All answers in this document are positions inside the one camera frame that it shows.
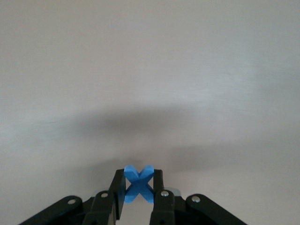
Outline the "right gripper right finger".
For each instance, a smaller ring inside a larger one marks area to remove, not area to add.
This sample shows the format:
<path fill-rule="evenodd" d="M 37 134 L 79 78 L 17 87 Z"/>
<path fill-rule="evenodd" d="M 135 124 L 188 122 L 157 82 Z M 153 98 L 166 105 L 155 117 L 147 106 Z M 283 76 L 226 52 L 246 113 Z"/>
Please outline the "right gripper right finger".
<path fill-rule="evenodd" d="M 174 194 L 172 191 L 165 189 L 162 170 L 154 170 L 153 191 L 154 204 L 150 225 L 174 225 Z"/>

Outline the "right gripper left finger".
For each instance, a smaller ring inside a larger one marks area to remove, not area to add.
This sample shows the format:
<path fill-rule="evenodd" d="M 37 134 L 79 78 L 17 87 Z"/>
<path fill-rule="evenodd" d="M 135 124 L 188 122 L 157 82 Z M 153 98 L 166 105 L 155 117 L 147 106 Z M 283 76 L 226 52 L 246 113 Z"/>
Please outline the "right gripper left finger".
<path fill-rule="evenodd" d="M 120 219 L 126 193 L 124 170 L 118 169 L 108 190 L 96 194 L 84 225 L 114 225 Z"/>

